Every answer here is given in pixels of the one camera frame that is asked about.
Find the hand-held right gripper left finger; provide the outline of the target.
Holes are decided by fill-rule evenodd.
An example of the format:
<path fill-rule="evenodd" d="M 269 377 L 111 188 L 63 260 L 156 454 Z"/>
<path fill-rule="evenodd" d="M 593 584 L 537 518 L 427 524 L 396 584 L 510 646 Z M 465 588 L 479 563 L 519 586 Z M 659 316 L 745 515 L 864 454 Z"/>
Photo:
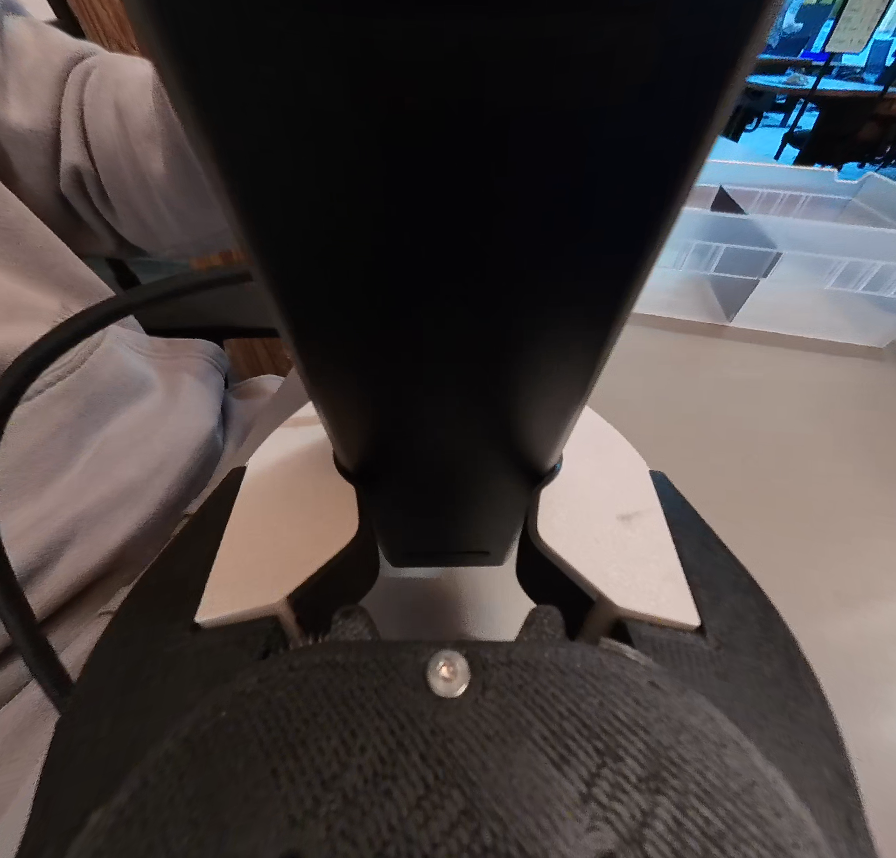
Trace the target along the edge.
<path fill-rule="evenodd" d="M 372 590 L 380 555 L 314 406 L 267 435 L 242 473 L 196 624 L 273 618 L 293 642 L 327 633 L 339 610 Z"/>

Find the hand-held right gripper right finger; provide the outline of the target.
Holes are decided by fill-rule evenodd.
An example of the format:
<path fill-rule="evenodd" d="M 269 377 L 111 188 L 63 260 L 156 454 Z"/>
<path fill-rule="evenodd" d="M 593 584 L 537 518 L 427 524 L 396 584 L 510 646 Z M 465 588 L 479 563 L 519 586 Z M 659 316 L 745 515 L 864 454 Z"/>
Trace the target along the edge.
<path fill-rule="evenodd" d="M 533 498 L 517 578 L 534 604 L 559 610 L 571 640 L 599 640 L 628 622 L 700 630 L 651 472 L 589 406 Z"/>

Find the black rectangular hub device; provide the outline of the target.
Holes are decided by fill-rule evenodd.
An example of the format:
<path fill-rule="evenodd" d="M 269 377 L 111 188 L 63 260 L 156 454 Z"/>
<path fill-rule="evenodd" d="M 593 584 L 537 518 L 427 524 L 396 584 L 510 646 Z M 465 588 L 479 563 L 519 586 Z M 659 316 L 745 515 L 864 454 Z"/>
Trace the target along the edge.
<path fill-rule="evenodd" d="M 500 565 L 777 0 L 123 0 L 394 566 Z"/>

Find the person's left forearm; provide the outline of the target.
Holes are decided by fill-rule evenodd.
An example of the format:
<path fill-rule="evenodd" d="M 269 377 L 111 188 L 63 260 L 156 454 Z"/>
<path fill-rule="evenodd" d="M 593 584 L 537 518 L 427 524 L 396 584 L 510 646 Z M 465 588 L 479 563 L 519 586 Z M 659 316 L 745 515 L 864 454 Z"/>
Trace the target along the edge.
<path fill-rule="evenodd" d="M 189 259 L 237 240 L 158 73 L 2 0 L 2 229 L 80 257 Z"/>

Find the grey desk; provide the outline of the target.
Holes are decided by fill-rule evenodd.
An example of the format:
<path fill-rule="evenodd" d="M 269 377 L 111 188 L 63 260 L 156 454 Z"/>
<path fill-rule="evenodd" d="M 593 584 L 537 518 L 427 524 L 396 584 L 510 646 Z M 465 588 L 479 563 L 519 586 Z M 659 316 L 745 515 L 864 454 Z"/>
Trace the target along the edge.
<path fill-rule="evenodd" d="M 883 349 L 637 315 L 589 402 L 762 586 L 895 842 L 894 341 Z"/>

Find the person's grey hoodie torso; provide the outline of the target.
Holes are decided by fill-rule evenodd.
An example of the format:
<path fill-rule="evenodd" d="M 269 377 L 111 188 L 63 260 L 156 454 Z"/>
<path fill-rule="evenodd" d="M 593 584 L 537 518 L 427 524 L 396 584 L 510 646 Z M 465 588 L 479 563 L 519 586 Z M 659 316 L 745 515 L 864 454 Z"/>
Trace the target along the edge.
<path fill-rule="evenodd" d="M 230 248 L 222 215 L 175 199 L 185 229 L 151 223 L 138 256 Z M 2 185 L 2 371 L 50 329 L 111 295 Z M 78 673 L 103 607 L 158 553 L 267 416 L 282 379 L 227 386 L 222 349 L 136 322 L 89 337 L 31 386 L 2 436 L 2 537 L 28 600 Z"/>

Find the black office chair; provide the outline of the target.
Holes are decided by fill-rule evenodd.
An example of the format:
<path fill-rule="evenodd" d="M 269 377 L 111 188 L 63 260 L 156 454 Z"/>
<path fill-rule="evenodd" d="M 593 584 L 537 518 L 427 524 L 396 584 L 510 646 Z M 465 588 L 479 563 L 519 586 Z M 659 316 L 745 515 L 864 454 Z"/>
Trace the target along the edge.
<path fill-rule="evenodd" d="M 116 293 L 191 270 L 184 260 L 89 259 L 87 265 Z M 201 338 L 222 346 L 229 338 L 275 337 L 275 318 L 254 284 L 221 287 L 138 311 L 136 320 L 154 337 Z"/>

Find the grey bin divider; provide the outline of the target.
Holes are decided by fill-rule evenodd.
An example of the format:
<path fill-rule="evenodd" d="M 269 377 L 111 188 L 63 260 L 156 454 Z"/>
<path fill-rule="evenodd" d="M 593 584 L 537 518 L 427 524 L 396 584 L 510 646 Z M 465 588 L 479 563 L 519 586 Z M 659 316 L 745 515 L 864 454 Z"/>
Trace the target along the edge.
<path fill-rule="evenodd" d="M 758 285 L 767 280 L 778 266 L 782 251 L 725 186 L 718 187 L 710 211 L 744 219 L 736 225 L 723 225 L 722 235 L 725 238 L 709 273 L 711 291 L 726 323 L 731 324 Z"/>

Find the clear plastic bin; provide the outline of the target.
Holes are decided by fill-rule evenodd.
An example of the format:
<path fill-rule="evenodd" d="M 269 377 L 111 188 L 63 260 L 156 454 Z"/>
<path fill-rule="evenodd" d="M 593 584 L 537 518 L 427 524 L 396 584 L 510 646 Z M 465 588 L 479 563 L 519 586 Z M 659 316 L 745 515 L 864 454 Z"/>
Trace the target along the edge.
<path fill-rule="evenodd" d="M 733 323 L 709 281 L 737 216 L 710 211 L 720 185 L 782 251 Z M 709 159 L 634 305 L 644 317 L 777 338 L 887 349 L 895 330 L 895 186 L 878 173 Z"/>

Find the background wooden work table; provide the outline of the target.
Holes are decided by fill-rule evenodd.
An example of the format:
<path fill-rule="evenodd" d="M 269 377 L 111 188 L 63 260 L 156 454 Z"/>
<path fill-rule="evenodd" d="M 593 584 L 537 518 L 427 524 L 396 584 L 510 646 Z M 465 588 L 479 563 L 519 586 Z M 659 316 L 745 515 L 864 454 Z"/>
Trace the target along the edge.
<path fill-rule="evenodd" d="M 745 93 L 767 93 L 798 102 L 797 113 L 783 133 L 774 160 L 790 149 L 798 167 L 883 163 L 894 153 L 895 92 L 865 82 L 793 75 L 753 74 Z"/>

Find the pale standing board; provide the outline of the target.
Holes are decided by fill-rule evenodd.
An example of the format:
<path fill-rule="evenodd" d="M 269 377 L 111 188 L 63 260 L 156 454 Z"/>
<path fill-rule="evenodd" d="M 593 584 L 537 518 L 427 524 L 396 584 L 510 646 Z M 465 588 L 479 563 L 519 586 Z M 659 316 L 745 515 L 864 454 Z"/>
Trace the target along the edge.
<path fill-rule="evenodd" d="M 812 75 L 841 77 L 840 69 L 845 66 L 845 56 L 859 56 L 868 48 L 866 64 L 861 69 L 861 80 L 849 80 L 876 84 L 884 87 L 894 85 L 894 64 L 888 64 L 889 55 L 879 57 L 879 71 L 869 71 L 871 56 L 880 24 L 887 17 L 894 0 L 846 0 L 838 13 L 835 23 L 823 45 L 824 60 L 819 70 Z"/>

